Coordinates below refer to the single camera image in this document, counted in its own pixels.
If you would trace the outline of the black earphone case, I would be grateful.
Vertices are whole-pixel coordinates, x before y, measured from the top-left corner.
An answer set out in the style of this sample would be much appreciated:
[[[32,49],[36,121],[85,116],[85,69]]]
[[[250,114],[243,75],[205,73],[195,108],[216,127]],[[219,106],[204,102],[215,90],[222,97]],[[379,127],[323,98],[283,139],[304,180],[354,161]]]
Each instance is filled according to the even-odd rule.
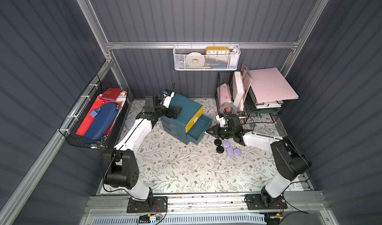
[[[216,152],[217,153],[224,153],[224,147],[223,146],[217,146],[216,147]]]
[[[220,139],[215,139],[215,140],[214,140],[214,144],[215,144],[216,146],[221,146],[221,145],[222,145],[222,141],[221,141]]]

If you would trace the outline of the red folder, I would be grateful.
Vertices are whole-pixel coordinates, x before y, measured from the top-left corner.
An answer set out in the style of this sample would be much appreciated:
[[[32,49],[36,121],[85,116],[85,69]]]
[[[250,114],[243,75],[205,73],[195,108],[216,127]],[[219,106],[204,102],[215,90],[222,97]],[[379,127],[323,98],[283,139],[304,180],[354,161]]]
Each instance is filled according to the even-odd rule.
[[[92,107],[90,108],[89,112],[87,113],[86,117],[84,118],[83,122],[79,126],[79,128],[76,131],[77,135],[84,136],[84,134],[87,132],[88,128],[90,127],[91,123],[93,122],[95,116],[98,114],[100,108],[104,104],[108,103],[117,103],[118,104],[118,109],[119,113],[122,110],[124,103],[126,101],[127,97],[127,92],[122,91],[121,89],[118,88],[109,88],[102,94],[100,94],[95,102],[93,103]],[[110,131],[116,121],[116,118],[113,122],[113,124],[109,127],[105,135],[109,135]]]

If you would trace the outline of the clear packing tape roll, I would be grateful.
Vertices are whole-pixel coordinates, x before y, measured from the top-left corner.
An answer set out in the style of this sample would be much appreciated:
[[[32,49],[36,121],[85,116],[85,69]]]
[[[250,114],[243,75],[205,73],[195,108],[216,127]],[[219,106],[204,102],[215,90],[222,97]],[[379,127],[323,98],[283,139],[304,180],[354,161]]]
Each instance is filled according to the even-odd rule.
[[[225,102],[220,105],[219,113],[227,116],[231,114],[237,114],[237,108],[233,103]]]

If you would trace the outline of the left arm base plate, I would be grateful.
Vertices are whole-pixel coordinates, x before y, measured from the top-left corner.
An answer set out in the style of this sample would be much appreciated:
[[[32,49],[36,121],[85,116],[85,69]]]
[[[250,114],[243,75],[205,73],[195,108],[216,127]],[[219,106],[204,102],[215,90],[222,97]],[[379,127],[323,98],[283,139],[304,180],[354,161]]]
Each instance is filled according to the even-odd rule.
[[[129,199],[126,212],[136,213],[166,213],[168,211],[168,197],[159,196],[148,198],[145,201]]]

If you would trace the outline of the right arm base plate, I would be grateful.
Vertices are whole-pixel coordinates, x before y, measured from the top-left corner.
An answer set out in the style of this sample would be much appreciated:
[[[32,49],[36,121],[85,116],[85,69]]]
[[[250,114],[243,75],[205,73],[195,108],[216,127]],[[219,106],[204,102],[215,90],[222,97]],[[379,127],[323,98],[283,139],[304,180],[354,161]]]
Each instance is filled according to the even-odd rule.
[[[283,196],[272,198],[267,194],[247,194],[244,202],[249,210],[281,210],[287,209],[287,203]]]

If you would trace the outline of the teal drawer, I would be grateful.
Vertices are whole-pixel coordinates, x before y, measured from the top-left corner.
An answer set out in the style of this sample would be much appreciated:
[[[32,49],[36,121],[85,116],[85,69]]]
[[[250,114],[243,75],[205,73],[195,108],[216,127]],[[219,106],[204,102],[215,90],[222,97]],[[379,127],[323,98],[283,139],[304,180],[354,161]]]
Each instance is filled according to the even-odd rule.
[[[204,137],[206,130],[208,130],[211,125],[212,119],[205,115],[201,115],[197,122],[186,133],[186,139],[194,144],[199,144]]]

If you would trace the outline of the pink pouch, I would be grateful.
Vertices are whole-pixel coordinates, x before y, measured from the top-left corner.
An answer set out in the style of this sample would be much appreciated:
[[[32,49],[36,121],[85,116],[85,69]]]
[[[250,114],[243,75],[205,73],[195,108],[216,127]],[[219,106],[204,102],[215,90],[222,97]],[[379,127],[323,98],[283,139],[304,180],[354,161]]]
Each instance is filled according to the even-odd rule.
[[[224,83],[219,86],[219,105],[232,105],[232,96],[229,86]]]

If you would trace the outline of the purple earphone case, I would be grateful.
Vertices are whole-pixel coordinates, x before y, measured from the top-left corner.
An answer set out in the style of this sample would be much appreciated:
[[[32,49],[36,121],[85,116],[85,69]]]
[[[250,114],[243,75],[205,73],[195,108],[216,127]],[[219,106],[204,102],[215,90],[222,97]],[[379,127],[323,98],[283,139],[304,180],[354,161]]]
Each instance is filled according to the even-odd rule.
[[[233,153],[234,153],[235,156],[240,156],[242,154],[242,151],[239,148],[235,148],[233,150]]]
[[[223,146],[224,148],[228,148],[228,147],[231,147],[231,143],[230,143],[229,141],[223,141],[223,142],[222,142],[222,146]]]
[[[227,147],[227,148],[226,148],[226,153],[227,153],[227,155],[228,155],[229,157],[234,156],[234,148],[232,148],[232,147]]]

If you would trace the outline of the purple earphone case lower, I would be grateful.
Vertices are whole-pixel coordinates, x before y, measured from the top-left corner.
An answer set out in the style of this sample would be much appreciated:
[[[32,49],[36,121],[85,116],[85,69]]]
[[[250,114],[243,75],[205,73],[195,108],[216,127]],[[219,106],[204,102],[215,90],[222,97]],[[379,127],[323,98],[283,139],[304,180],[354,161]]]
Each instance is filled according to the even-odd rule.
[[[226,148],[226,153],[227,153],[227,155],[228,155],[229,157],[234,156],[234,148],[232,148],[232,147],[227,147],[227,148]]]

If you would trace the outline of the yellow clock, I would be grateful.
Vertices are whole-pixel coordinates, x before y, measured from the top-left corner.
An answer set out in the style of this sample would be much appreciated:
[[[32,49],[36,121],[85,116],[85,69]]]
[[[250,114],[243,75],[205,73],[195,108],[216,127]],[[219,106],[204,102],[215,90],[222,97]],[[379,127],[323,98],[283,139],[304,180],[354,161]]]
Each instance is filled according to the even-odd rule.
[[[206,47],[206,55],[229,55],[229,47]]]

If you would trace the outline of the black earphone case lower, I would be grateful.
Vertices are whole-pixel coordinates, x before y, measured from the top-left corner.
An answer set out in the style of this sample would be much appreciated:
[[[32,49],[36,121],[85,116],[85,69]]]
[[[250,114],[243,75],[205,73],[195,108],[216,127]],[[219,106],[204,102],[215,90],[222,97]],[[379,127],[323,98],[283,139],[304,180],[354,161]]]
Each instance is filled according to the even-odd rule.
[[[217,146],[216,147],[216,152],[217,153],[224,153],[224,147],[223,146]]]

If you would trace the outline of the blue zip pouch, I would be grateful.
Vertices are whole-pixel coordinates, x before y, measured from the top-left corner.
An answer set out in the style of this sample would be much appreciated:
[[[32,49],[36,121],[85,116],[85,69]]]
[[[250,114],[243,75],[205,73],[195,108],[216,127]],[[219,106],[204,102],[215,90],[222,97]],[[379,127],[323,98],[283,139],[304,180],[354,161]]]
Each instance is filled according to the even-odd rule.
[[[99,141],[113,124],[118,113],[119,109],[117,103],[104,104],[95,116],[87,132],[84,134],[84,142],[86,144],[92,144]]]

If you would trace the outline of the pink foam board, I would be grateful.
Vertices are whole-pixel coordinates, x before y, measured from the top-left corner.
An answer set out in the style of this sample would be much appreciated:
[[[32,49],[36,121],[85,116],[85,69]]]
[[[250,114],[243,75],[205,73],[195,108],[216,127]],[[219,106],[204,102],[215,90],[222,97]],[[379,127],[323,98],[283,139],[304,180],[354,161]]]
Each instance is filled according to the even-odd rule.
[[[258,103],[296,100],[298,94],[277,68],[250,70],[251,89]]]

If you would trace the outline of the white design book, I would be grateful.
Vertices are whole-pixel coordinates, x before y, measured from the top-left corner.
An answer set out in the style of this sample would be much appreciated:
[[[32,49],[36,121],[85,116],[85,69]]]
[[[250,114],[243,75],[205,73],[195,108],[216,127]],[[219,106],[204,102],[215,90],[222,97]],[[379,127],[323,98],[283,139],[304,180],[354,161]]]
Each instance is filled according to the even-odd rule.
[[[241,112],[242,98],[245,92],[241,72],[239,71],[234,72],[231,88],[232,88],[233,104],[236,107],[237,111]]]

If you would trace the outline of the teal drawer cabinet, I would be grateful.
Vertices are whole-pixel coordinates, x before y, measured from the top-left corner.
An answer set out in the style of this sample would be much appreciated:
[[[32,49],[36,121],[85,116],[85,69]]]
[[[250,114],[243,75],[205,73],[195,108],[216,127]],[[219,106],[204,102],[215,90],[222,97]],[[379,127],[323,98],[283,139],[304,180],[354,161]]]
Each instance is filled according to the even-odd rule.
[[[170,119],[166,116],[161,118],[163,130],[181,141],[184,144],[188,144],[190,141],[186,139],[185,126],[188,123],[187,109],[202,106],[201,104],[186,98],[180,94],[175,94],[172,98],[171,107],[180,107],[182,111],[176,119]]]

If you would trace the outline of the yellow top drawer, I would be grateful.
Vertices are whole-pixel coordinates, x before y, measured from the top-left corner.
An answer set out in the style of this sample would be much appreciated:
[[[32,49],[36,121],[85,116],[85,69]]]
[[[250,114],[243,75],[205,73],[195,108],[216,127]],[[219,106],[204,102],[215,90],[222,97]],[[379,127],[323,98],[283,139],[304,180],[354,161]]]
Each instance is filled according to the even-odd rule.
[[[202,116],[204,112],[204,106],[198,106],[194,108],[187,109],[188,123],[185,126],[186,132],[189,132],[198,119]]]

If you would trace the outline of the black earphone case upper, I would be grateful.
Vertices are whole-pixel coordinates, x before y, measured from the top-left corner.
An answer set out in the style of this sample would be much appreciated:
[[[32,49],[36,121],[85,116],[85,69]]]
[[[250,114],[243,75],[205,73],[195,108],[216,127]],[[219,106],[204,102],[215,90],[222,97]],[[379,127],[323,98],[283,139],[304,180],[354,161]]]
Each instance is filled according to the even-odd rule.
[[[214,140],[214,144],[215,144],[216,146],[221,146],[221,145],[222,145],[222,141],[221,141],[220,139],[215,139],[215,140]]]

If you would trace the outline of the purple earphone case right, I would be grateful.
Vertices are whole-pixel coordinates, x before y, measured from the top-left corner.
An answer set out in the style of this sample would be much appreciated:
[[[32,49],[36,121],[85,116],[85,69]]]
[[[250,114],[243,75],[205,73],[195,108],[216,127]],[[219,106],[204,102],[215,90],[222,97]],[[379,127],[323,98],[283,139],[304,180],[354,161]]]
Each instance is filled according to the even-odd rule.
[[[234,153],[235,156],[240,156],[242,154],[242,151],[239,148],[235,148],[233,150],[233,153]]]

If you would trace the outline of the white tape roll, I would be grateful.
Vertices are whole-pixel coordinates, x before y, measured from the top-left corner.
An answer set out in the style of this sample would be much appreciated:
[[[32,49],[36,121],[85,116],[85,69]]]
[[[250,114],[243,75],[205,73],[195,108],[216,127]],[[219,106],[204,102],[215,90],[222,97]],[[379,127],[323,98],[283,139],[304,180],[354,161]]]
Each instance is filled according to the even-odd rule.
[[[185,62],[188,67],[202,67],[205,65],[205,56],[201,53],[190,53],[186,55]]]

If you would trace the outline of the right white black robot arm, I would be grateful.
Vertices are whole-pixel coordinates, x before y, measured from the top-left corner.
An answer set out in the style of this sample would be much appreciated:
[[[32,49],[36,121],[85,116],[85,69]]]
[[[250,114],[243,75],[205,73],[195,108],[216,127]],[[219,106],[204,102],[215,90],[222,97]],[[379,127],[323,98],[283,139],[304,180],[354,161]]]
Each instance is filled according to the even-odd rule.
[[[261,190],[263,203],[280,199],[293,181],[311,168],[311,161],[303,148],[289,136],[268,136],[244,129],[236,114],[218,115],[218,124],[206,130],[216,139],[233,139],[243,146],[256,147],[272,154],[277,172]]]

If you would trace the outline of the purple earphone case upper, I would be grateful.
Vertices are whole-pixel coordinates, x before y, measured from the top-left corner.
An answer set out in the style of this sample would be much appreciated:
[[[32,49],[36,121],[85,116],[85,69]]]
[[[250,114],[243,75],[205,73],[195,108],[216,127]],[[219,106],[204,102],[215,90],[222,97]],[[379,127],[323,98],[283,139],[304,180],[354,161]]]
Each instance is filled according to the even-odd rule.
[[[224,148],[228,148],[228,147],[231,147],[231,143],[230,143],[229,141],[223,141],[223,142],[222,142],[222,146],[223,146]]]

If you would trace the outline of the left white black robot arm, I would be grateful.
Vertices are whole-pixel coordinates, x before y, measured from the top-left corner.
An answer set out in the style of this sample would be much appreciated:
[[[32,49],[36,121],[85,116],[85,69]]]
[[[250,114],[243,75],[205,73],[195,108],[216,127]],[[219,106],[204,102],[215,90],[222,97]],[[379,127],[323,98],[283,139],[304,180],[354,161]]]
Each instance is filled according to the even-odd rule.
[[[171,107],[175,92],[166,92],[159,102],[155,97],[147,97],[145,107],[136,116],[128,134],[112,149],[104,153],[103,185],[109,185],[126,192],[133,200],[144,202],[152,190],[139,179],[139,167],[135,157],[140,145],[163,116],[177,118],[182,111]]]

